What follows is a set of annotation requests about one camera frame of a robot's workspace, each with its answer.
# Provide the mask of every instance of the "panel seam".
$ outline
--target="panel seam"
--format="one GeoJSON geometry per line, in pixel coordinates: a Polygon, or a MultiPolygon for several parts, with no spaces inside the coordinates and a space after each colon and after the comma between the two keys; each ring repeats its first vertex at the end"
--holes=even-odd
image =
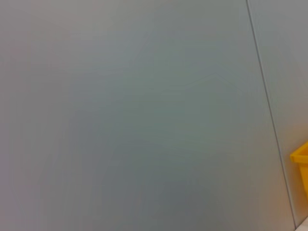
{"type": "Polygon", "coordinates": [[[272,112],[271,105],[270,105],[270,98],[269,98],[268,88],[267,88],[266,81],[265,81],[263,64],[262,64],[262,60],[261,60],[261,56],[260,56],[260,52],[259,52],[257,37],[256,37],[256,33],[255,33],[255,27],[254,27],[254,24],[253,24],[252,15],[251,15],[251,12],[250,12],[250,4],[249,4],[248,0],[246,0],[246,6],[247,6],[247,11],[248,11],[250,26],[251,26],[251,29],[252,29],[252,34],[253,34],[253,37],[254,37],[255,48],[256,48],[256,51],[257,51],[257,58],[258,58],[258,63],[259,63],[260,71],[261,71],[261,76],[262,76],[263,86],[264,86],[264,90],[265,90],[266,100],[267,100],[267,104],[268,104],[268,108],[269,108],[269,112],[270,112],[269,113],[270,119],[271,119],[272,127],[273,127],[273,130],[274,130],[276,145],[277,145],[277,148],[278,148],[283,178],[284,178],[284,182],[285,182],[285,186],[286,186],[286,190],[287,190],[287,194],[288,194],[288,198],[289,198],[289,205],[290,205],[290,209],[291,209],[291,213],[292,213],[292,217],[293,217],[293,224],[294,224],[294,227],[296,229],[296,222],[295,222],[295,217],[294,217],[294,208],[293,208],[292,202],[291,202],[291,194],[290,194],[289,186],[288,186],[288,183],[287,183],[285,167],[284,167],[283,159],[282,159],[282,152],[281,152],[281,148],[280,148],[280,144],[279,144],[276,125],[275,125],[275,122],[274,122],[273,112],[272,112]]]}

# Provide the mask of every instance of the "yellow bucket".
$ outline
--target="yellow bucket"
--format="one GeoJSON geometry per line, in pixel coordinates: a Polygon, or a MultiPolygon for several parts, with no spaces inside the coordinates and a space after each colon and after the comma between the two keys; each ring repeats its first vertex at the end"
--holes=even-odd
{"type": "Polygon", "coordinates": [[[291,160],[299,164],[300,173],[308,196],[308,142],[291,154],[291,160]]]}

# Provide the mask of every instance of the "white wall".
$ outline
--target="white wall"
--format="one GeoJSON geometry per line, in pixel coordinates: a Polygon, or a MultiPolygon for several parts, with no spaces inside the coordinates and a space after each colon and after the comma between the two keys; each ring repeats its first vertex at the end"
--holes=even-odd
{"type": "Polygon", "coordinates": [[[244,0],[0,3],[0,227],[293,231],[244,0]]]}
{"type": "Polygon", "coordinates": [[[296,224],[308,203],[292,151],[308,140],[308,2],[251,0],[252,18],[296,224]]]}

